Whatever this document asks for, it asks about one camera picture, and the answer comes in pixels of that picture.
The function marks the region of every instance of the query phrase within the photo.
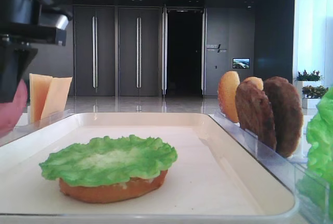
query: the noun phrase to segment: door handle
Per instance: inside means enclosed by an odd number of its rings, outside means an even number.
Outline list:
[[[136,18],[136,87],[139,88],[139,51],[140,51],[140,35],[139,35],[139,18]]]
[[[139,88],[141,88],[141,81],[142,81],[142,34],[141,34],[141,17],[139,17],[139,36],[140,36],[140,48],[139,48]]]
[[[96,84],[96,89],[98,88],[98,18],[97,16],[95,17],[95,55],[96,55],[96,60],[95,60],[95,74],[96,74],[96,78],[95,78],[95,84]]]
[[[93,88],[96,88],[96,27],[95,16],[93,16]]]

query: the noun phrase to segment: green lettuce pile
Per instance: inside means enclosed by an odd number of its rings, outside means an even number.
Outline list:
[[[318,113],[309,122],[306,132],[306,139],[311,144],[308,169],[330,184],[329,215],[333,219],[333,88],[323,96],[317,108]],[[326,202],[323,186],[305,177],[298,183],[298,190],[324,210]]]
[[[47,180],[62,178],[70,186],[96,187],[125,183],[133,177],[155,178],[176,160],[175,148],[160,138],[106,136],[52,153],[40,167]]]

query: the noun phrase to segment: cheese slice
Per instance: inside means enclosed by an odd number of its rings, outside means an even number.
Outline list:
[[[53,77],[29,74],[30,78],[30,122],[39,121],[42,116],[48,89]]]
[[[65,109],[72,78],[53,78],[47,93],[41,119]]]

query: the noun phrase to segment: wall sign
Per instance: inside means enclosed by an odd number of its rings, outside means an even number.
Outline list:
[[[226,53],[227,49],[221,48],[221,44],[207,44],[207,51],[218,52],[218,53]]]

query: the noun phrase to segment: brown patty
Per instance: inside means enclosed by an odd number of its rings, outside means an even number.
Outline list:
[[[289,157],[296,150],[301,137],[303,113],[296,88],[281,77],[272,77],[264,82],[264,91],[272,103],[276,152]]]
[[[240,127],[250,130],[261,142],[275,150],[274,116],[265,92],[252,81],[242,82],[236,91],[236,108]]]
[[[62,179],[59,180],[60,191],[76,200],[88,203],[111,203],[131,198],[137,198],[161,187],[168,171],[154,179],[145,180],[132,178],[126,183],[117,183],[109,186],[97,186],[88,188],[85,186],[69,186]]]

